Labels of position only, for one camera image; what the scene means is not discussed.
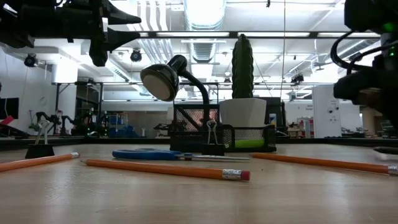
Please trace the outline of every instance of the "pencil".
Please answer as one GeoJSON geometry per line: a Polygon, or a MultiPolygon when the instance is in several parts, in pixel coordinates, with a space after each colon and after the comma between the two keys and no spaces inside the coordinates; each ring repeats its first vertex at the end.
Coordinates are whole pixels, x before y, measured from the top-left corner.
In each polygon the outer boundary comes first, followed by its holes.
{"type": "Polygon", "coordinates": [[[51,162],[65,161],[68,159],[78,158],[79,156],[80,156],[79,153],[73,152],[60,156],[48,156],[37,159],[26,159],[23,161],[4,162],[0,164],[0,172],[24,168],[24,167],[36,166],[41,164],[48,164],[51,162]]]}
{"type": "Polygon", "coordinates": [[[266,154],[266,153],[253,153],[253,154],[251,154],[251,156],[254,158],[259,158],[259,159],[270,159],[270,160],[282,161],[282,162],[293,162],[293,163],[306,164],[306,165],[335,167],[335,168],[342,168],[342,169],[375,172],[375,173],[379,173],[379,174],[398,175],[398,166],[365,164],[365,163],[359,163],[359,162],[331,161],[331,160],[326,160],[326,159],[311,159],[311,158],[282,156],[282,155],[266,154]]]}
{"type": "Polygon", "coordinates": [[[134,170],[139,172],[153,172],[158,174],[182,175],[187,177],[201,177],[220,180],[250,180],[250,171],[246,170],[208,169],[199,167],[144,164],[139,162],[108,161],[103,159],[88,159],[82,162],[88,166],[134,170]]]}

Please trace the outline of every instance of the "cactus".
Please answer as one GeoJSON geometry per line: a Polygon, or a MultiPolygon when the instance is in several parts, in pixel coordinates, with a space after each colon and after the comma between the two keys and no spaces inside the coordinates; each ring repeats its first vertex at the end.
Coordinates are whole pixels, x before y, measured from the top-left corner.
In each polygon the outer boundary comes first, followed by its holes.
{"type": "Polygon", "coordinates": [[[232,98],[253,97],[253,54],[250,41],[241,34],[232,57],[232,98]]]}

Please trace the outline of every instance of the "scissors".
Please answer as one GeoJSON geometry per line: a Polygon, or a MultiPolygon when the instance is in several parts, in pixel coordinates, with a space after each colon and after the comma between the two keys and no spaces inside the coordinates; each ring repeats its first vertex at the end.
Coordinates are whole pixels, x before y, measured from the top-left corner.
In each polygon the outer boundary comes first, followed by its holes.
{"type": "Polygon", "coordinates": [[[117,159],[142,159],[142,160],[166,160],[175,161],[179,159],[205,160],[205,161],[248,161],[248,157],[228,156],[195,156],[192,153],[182,154],[179,151],[163,151],[158,149],[136,149],[136,150],[114,150],[112,156],[117,159]]]}

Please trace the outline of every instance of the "lamp shade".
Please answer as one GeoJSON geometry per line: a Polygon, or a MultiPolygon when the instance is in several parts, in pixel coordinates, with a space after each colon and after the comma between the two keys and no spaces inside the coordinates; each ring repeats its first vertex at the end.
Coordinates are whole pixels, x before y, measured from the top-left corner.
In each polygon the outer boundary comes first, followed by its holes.
{"type": "Polygon", "coordinates": [[[141,71],[141,81],[145,88],[157,99],[173,101],[178,92],[177,72],[168,65],[155,64],[141,71]]]}

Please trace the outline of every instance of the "pencil eraser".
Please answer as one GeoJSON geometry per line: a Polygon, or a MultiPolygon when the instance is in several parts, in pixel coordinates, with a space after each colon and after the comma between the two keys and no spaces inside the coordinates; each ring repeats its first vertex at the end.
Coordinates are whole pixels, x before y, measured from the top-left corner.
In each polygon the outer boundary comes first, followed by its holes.
{"type": "Polygon", "coordinates": [[[241,180],[250,180],[250,171],[242,170],[241,180]]]}

